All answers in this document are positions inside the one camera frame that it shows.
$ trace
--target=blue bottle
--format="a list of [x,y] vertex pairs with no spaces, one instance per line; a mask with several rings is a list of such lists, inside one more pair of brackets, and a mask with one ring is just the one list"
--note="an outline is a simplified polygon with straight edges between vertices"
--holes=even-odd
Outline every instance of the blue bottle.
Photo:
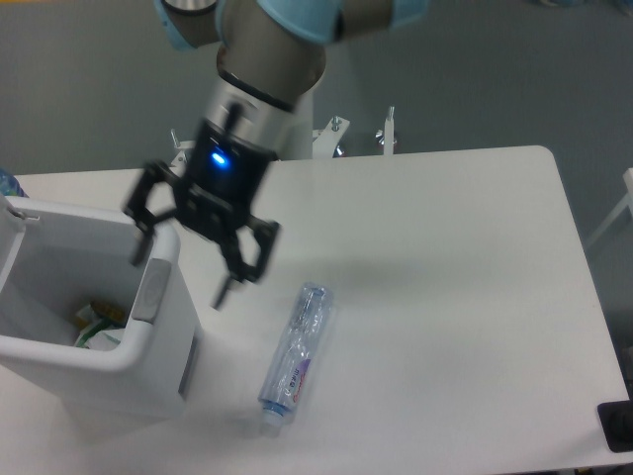
[[259,393],[265,424],[278,428],[297,409],[331,307],[329,289],[304,284]]
[[2,168],[0,168],[0,195],[27,196],[16,177]]

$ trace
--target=white bin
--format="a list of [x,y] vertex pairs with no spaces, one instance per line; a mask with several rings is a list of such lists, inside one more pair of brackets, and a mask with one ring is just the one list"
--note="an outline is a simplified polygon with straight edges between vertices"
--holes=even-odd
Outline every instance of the white bin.
[[[202,331],[178,235],[158,227],[134,267],[135,230],[123,213],[0,197],[0,364],[64,400],[173,417]],[[95,299],[130,315],[111,351],[73,346],[70,319]]]

